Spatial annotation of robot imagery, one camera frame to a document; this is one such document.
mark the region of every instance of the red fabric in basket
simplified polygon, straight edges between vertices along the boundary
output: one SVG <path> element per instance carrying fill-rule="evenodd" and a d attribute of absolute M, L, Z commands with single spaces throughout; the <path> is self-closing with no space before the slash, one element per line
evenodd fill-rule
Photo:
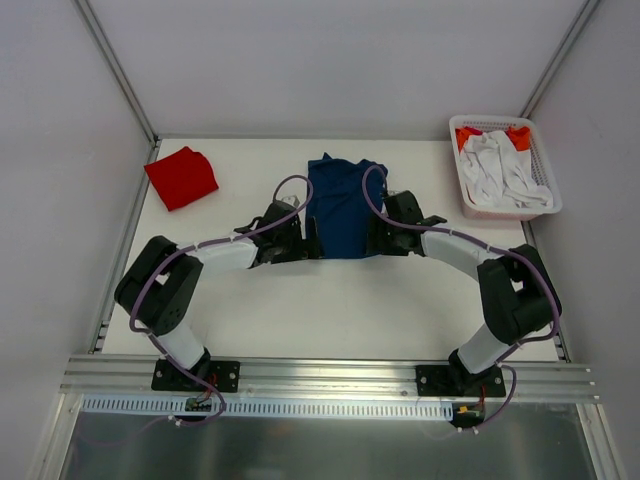
<path fill-rule="evenodd" d="M 219 188 L 209 161 L 189 147 L 146 165 L 144 169 L 170 212 Z"/>

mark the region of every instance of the white plastic basket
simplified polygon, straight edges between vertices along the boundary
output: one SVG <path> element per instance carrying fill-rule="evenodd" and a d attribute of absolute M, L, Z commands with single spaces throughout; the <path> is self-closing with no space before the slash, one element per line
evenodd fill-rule
<path fill-rule="evenodd" d="M 531 174 L 538 185 L 545 185 L 553 195 L 553 207 L 485 207 L 475 205 L 469 199 L 467 188 L 460 166 L 460 153 L 458 142 L 456 141 L 456 128 L 473 127 L 483 132 L 493 132 L 495 130 L 507 130 L 509 127 L 521 128 L 529 127 L 531 130 Z M 451 141 L 453 153 L 456 159 L 456 170 L 458 171 L 458 181 L 460 182 L 460 193 L 462 194 L 462 212 L 467 218 L 485 218 L 501 220 L 527 221 L 545 213 L 557 213 L 562 208 L 562 199 L 558 191 L 558 184 L 551 171 L 549 159 L 542 145 L 540 133 L 533 122 L 526 118 L 500 117 L 492 115 L 456 115 L 449 120 L 449 130 L 451 131 Z"/>

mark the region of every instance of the gray wall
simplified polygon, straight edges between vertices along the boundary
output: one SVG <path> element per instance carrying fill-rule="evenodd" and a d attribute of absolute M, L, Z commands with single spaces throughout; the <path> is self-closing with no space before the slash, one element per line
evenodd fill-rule
<path fill-rule="evenodd" d="M 534 223 L 574 360 L 596 366 L 630 478 L 640 478 L 640 2 L 603 2 L 534 120 L 564 211 Z"/>
<path fill-rule="evenodd" d="M 68 0 L 0 15 L 0 465 L 23 479 L 147 152 Z"/>
<path fill-rule="evenodd" d="M 159 133 L 446 138 L 517 115 L 583 0 L 93 0 Z"/>

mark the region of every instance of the blue cloth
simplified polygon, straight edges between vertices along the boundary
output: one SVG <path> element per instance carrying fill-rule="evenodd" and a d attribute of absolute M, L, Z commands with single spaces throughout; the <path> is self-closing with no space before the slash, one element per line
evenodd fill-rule
<path fill-rule="evenodd" d="M 362 160 L 355 165 L 326 153 L 322 160 L 309 162 L 314 193 L 307 206 L 307 218 L 316 219 L 325 258 L 366 256 L 367 226 L 372 213 L 362 194 L 362 176 L 371 165 L 375 162 Z M 387 168 L 381 167 L 386 176 Z M 379 172 L 372 172 L 367 178 L 367 192 L 378 209 L 382 208 L 383 185 Z"/>

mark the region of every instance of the white cloth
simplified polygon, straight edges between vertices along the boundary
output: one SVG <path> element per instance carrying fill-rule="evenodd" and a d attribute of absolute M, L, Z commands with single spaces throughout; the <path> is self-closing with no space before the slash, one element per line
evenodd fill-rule
<path fill-rule="evenodd" d="M 553 206 L 549 189 L 531 176 L 531 150 L 518 152 L 501 130 L 472 135 L 460 152 L 469 199 L 479 206 Z"/>

